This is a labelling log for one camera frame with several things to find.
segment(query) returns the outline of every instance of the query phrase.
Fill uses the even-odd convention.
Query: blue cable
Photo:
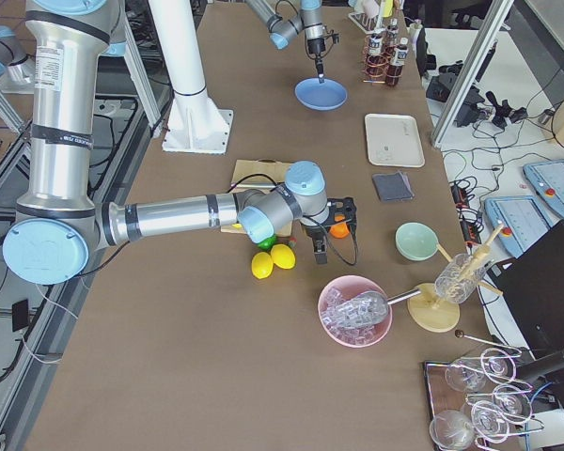
[[[531,408],[532,408],[532,404],[535,401],[535,398],[539,395],[539,393],[541,393],[543,390],[545,390],[547,387],[549,387],[553,382],[546,382],[544,385],[542,385],[541,387],[539,387],[537,389],[537,391],[533,394],[532,397],[530,397],[530,404],[531,404]],[[528,431],[528,425],[525,425],[525,432]],[[530,441],[528,439],[528,434],[525,434],[525,446],[526,446],[526,451],[530,451]]]

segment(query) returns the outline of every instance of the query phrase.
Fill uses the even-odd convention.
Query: green object
[[[439,240],[434,231],[420,223],[407,223],[397,229],[395,244],[399,252],[413,261],[422,261],[436,253]]]
[[[272,235],[270,238],[266,238],[262,242],[260,242],[257,247],[262,251],[269,251],[274,247],[274,244],[278,241],[278,237],[276,235]]]

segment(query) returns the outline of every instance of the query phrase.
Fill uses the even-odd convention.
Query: brown tabletop
[[[264,280],[250,272],[258,249],[244,235],[200,230],[126,247],[96,277],[26,449],[431,449],[421,362],[452,360],[470,344],[421,329],[400,303],[388,336],[353,350],[326,334],[316,310],[321,289],[343,274],[389,295],[432,281],[446,263],[403,258],[394,232],[405,222],[431,226],[452,254],[463,249],[415,62],[395,88],[362,83],[363,35],[347,12],[323,12],[341,34],[326,73],[349,91],[323,113],[294,98],[315,72],[302,39],[278,52],[246,5],[209,5],[199,44],[210,96],[235,112],[227,154],[165,153],[155,140],[129,200],[222,193],[238,159],[311,160],[329,196],[354,197],[357,266],[332,253],[316,265],[297,225],[296,268]],[[416,118],[426,164],[404,169],[414,200],[378,200],[372,174],[397,168],[368,162],[367,113]],[[349,240],[336,243],[352,256]],[[476,301],[462,305],[459,327],[487,334]]]

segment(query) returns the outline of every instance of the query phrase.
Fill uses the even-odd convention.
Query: white desk
[[[437,65],[450,65],[458,60],[465,60],[470,46],[474,42],[476,31],[470,30],[446,30],[446,29],[427,29],[426,36],[429,43],[429,53],[435,54],[437,57]],[[485,93],[491,90],[497,100],[501,102],[507,99],[509,105],[513,108],[527,106],[531,98],[541,91],[541,86],[535,79],[530,68],[527,66],[518,48],[509,36],[508,32],[499,32],[496,53],[493,57],[489,68],[478,87],[480,95],[485,97]],[[430,101],[429,109],[431,111],[432,120],[435,122],[443,111],[444,105],[438,101]],[[527,106],[528,115],[535,117],[545,108],[551,106],[550,101],[540,93],[530,105]],[[466,176],[475,176],[478,179],[479,186],[495,188],[495,172],[479,170],[477,168],[491,168],[494,164],[501,164],[500,158],[492,153],[482,150],[474,152],[459,153],[449,152],[451,149],[468,150],[475,147],[493,147],[495,142],[491,137],[485,136],[483,132],[495,135],[501,132],[490,121],[479,124],[480,132],[475,132],[476,138],[473,136],[474,128],[472,125],[468,127],[458,128],[455,125],[447,132],[441,150],[446,153],[445,168],[447,179],[462,179]],[[525,121],[522,129],[521,124],[508,125],[505,132],[497,136],[499,146],[507,146],[518,141],[518,145],[537,143],[538,141],[549,138],[549,134],[530,122]],[[547,159],[564,159],[564,149],[555,141],[541,141],[538,144],[517,148],[506,148],[502,150],[503,161],[525,156],[529,152],[535,152]],[[506,196],[506,195],[532,195],[535,194],[527,179],[525,179],[522,166],[525,163],[541,162],[544,159],[538,155],[528,155],[522,159],[515,160],[505,165],[505,170],[499,178],[499,187],[496,191],[486,197]],[[475,209],[479,208],[480,195],[485,195],[487,190],[477,189],[475,194],[477,197],[471,202],[471,206]],[[555,216],[549,209],[550,217],[557,221]],[[485,239],[489,235],[489,224],[485,221],[486,227],[481,234],[481,238]],[[499,242],[493,244],[491,257],[495,261],[504,260],[510,255],[505,251]],[[490,301],[495,296],[489,291],[481,292],[483,300]],[[496,328],[486,315],[487,325],[492,334],[497,334],[497,329],[501,332],[511,345],[527,346],[525,339],[518,330],[509,309],[503,299],[488,305],[488,311],[493,316]],[[564,443],[564,411],[556,410],[552,412],[543,412],[538,415],[546,426],[544,432],[531,435],[531,446],[541,447],[550,444]]]

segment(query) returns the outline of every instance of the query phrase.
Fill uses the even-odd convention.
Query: white tray
[[[377,166],[422,167],[424,153],[411,116],[366,115],[368,159]]]

